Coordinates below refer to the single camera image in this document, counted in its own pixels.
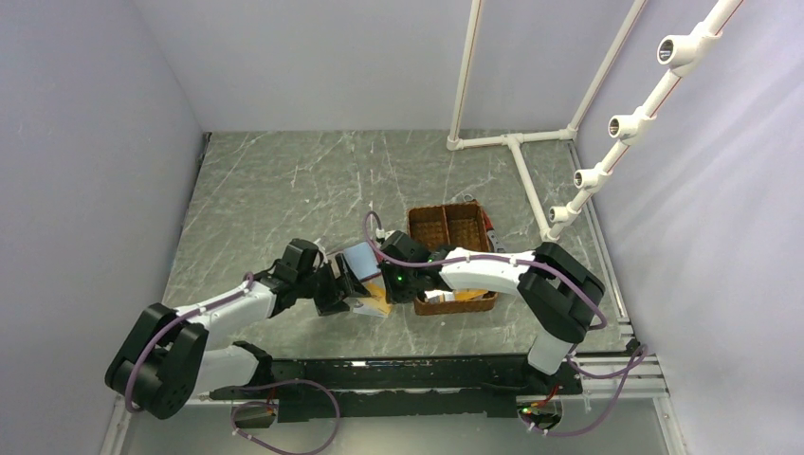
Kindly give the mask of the white card stack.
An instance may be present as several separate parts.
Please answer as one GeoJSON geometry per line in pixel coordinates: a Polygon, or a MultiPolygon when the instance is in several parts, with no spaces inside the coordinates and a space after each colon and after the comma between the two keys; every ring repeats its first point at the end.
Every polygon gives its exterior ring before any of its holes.
{"type": "Polygon", "coordinates": [[[453,301],[476,300],[486,294],[485,290],[462,289],[462,290],[431,290],[424,293],[424,302],[430,304],[447,303],[453,301]]]}

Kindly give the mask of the red leather card holder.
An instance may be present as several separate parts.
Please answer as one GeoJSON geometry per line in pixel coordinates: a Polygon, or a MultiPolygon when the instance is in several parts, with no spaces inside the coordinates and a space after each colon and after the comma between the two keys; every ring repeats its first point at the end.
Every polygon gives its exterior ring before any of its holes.
{"type": "Polygon", "coordinates": [[[381,275],[375,252],[367,242],[348,246],[342,254],[359,282],[370,281],[381,275]]]}

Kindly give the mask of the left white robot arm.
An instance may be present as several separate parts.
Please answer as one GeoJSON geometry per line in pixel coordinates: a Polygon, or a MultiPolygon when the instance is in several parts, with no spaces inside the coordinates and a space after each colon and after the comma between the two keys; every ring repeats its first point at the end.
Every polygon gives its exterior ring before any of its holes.
{"type": "Polygon", "coordinates": [[[157,419],[175,415],[200,393],[265,395],[276,376],[273,357],[247,341],[219,344],[248,325],[277,317],[298,300],[321,316],[350,309],[347,299],[369,296],[363,281],[377,275],[375,255],[350,264],[328,257],[310,241],[294,239],[266,270],[247,272],[233,289],[196,304],[146,307],[113,357],[105,385],[131,412],[157,419]]]}

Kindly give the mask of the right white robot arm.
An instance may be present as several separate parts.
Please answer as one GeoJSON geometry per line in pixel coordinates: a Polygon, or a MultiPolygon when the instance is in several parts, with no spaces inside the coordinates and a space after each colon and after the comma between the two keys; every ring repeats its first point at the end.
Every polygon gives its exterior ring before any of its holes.
{"type": "Polygon", "coordinates": [[[521,298],[541,327],[522,368],[523,383],[534,393],[555,386],[564,357],[589,331],[608,324],[599,308],[605,285],[556,243],[519,253],[457,246],[429,250],[407,233],[394,231],[381,244],[369,246],[380,260],[392,302],[432,290],[477,289],[521,298]]]}

